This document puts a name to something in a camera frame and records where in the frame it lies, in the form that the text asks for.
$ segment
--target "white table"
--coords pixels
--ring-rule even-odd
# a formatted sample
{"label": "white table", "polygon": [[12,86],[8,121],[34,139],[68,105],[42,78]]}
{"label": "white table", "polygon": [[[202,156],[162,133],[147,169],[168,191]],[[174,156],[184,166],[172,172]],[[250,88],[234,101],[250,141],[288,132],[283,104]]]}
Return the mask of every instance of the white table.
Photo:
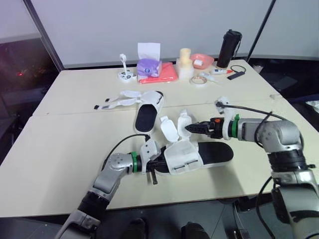
{"label": "white table", "polygon": [[[244,66],[247,69],[246,74],[232,81],[228,80],[225,75],[216,76],[223,86],[208,82],[205,88],[200,89],[181,80],[152,84],[137,84],[136,81],[123,83],[117,78],[117,73],[123,71],[120,68],[63,71],[56,78],[33,115],[94,112],[95,105],[105,103],[106,98],[115,97],[123,90],[161,91],[165,96],[164,107],[213,103],[219,96],[228,96],[231,102],[237,102],[265,100],[269,99],[270,95],[278,94],[244,60],[231,61],[229,67],[232,65]],[[135,108],[136,106],[116,107],[112,110]]]}
{"label": "white table", "polygon": [[[317,131],[284,99],[236,102],[237,105],[273,110],[295,122],[305,138],[308,163],[319,165]],[[219,114],[214,104],[163,108],[160,116],[177,120],[188,109],[199,121]],[[239,111],[242,118],[261,117]],[[135,110],[33,116],[0,167],[0,217],[70,213],[98,174],[105,156],[122,138],[133,132]],[[152,138],[164,146],[158,130]],[[193,135],[199,141],[211,141]],[[129,139],[116,152],[139,150],[143,137]],[[122,179],[108,208],[190,202],[257,194],[271,169],[263,149],[252,142],[227,142],[234,158],[225,167],[199,169],[179,176],[158,176],[158,185],[141,173]],[[314,169],[316,178],[319,170]]]}

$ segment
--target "gray wall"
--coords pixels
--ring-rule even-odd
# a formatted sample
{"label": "gray wall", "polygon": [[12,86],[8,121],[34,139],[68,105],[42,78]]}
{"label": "gray wall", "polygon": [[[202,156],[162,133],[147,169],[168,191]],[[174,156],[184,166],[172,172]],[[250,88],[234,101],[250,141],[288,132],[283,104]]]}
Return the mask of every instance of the gray wall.
{"label": "gray wall", "polygon": [[319,0],[277,0],[254,56],[319,60]]}
{"label": "gray wall", "polygon": [[22,0],[0,1],[0,43],[40,37]]}
{"label": "gray wall", "polygon": [[225,32],[243,34],[247,55],[270,0],[31,0],[64,67],[137,60],[138,42],[161,43],[161,58],[179,49],[218,55]]}

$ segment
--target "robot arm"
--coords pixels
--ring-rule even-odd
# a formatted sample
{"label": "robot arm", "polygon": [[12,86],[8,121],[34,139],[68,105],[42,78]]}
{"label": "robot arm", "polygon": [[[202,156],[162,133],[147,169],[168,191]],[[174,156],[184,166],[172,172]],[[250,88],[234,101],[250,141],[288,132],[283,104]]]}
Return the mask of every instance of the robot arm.
{"label": "robot arm", "polygon": [[234,137],[248,142],[256,142],[257,139],[268,155],[273,181],[280,186],[271,191],[278,219],[292,226],[295,238],[317,235],[319,189],[310,170],[314,165],[306,164],[300,132],[288,120],[262,121],[240,119],[238,116],[233,120],[211,118],[210,121],[188,125],[186,129],[211,138],[228,140]]}
{"label": "robot arm", "polygon": [[149,139],[142,147],[140,156],[116,153],[108,158],[105,167],[74,210],[55,239],[90,239],[95,233],[121,179],[135,172],[146,172],[146,164],[156,159],[161,151],[157,143]]}

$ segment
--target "green ring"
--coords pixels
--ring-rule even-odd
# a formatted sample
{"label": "green ring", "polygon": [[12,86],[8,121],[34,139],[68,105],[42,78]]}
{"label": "green ring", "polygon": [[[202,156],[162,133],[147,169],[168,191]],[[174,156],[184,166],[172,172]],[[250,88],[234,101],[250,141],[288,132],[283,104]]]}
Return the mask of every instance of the green ring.
{"label": "green ring", "polygon": [[136,173],[138,171],[138,161],[136,159],[137,154],[136,154],[136,152],[132,152],[131,155],[133,158],[133,173]]}
{"label": "green ring", "polygon": [[237,114],[236,116],[235,116],[235,119],[234,119],[234,121],[233,121],[233,124],[232,124],[232,126],[231,126],[231,134],[232,134],[232,136],[234,137],[234,138],[237,138],[237,126],[238,126],[238,121],[239,121],[239,114]]}

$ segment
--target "black shoe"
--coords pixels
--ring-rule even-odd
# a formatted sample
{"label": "black shoe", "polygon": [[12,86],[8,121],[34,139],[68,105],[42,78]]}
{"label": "black shoe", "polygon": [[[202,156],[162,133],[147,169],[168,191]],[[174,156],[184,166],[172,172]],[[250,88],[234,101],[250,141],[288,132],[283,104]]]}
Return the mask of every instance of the black shoe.
{"label": "black shoe", "polygon": [[120,239],[147,239],[147,238],[148,238],[147,224],[141,218],[137,218],[131,221],[120,237]]}
{"label": "black shoe", "polygon": [[210,239],[204,228],[198,223],[188,222],[181,228],[181,239]]}

